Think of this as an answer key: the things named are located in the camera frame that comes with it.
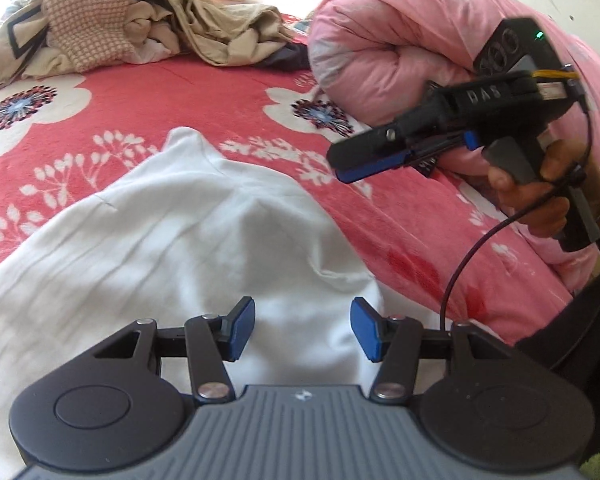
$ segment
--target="hand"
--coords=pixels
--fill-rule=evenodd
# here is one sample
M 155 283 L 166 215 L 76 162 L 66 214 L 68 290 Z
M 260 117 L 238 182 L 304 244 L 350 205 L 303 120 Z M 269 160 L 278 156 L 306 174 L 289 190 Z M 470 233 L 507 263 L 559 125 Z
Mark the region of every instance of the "hand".
M 557 140 L 549 146 L 542 163 L 541 175 L 545 180 L 555 181 L 564 175 L 566 170 L 579 161 L 586 147 L 576 140 Z M 589 158 L 586 165 L 587 179 L 581 186 L 594 218 L 600 215 L 600 168 L 593 157 Z M 509 173 L 494 168 L 489 168 L 489 182 L 491 187 L 498 192 L 501 206 L 519 211 L 538 200 L 542 195 L 552 189 L 548 182 L 533 182 L 526 186 L 519 186 L 513 181 Z M 569 201 L 565 197 L 555 196 L 544 205 L 520 219 L 520 223 L 529 227 L 529 232 L 540 238 L 550 238 L 557 235 L 565 226 Z

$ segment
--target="beige garment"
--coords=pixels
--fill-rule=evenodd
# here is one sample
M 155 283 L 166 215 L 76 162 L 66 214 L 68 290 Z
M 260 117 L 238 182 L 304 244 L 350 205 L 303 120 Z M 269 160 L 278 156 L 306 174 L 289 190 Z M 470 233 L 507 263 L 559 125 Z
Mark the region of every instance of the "beige garment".
M 47 44 L 62 50 L 77 72 L 110 64 L 133 52 L 125 37 L 131 0 L 44 0 Z
M 49 77 L 53 75 L 71 74 L 75 72 L 75 66 L 59 48 L 44 46 L 36 52 L 27 67 L 22 73 L 22 77 Z
M 213 0 L 168 0 L 182 41 L 215 66 L 262 61 L 291 41 L 280 12 L 272 6 L 218 6 Z
M 0 86 L 9 83 L 25 64 L 27 56 L 33 56 L 43 44 L 48 19 L 40 11 L 42 1 L 31 0 L 0 26 Z M 9 40 L 10 27 L 13 27 L 14 45 Z
M 172 54 L 180 53 L 178 37 L 169 24 L 163 21 L 171 12 L 149 2 L 133 2 L 126 10 L 125 37 L 136 48 L 144 42 L 155 40 L 162 43 Z

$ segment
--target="black handle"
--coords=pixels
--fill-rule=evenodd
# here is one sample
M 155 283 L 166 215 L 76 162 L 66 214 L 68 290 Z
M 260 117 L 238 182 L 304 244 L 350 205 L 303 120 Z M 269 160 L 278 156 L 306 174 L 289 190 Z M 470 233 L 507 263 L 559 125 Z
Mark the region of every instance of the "black handle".
M 492 166 L 507 171 L 518 184 L 542 180 L 544 150 L 536 136 L 502 137 L 485 147 L 482 156 Z M 559 196 L 566 197 L 570 204 L 567 223 L 555 237 L 562 250 L 573 253 L 595 243 L 600 238 L 600 228 L 582 190 L 569 186 Z

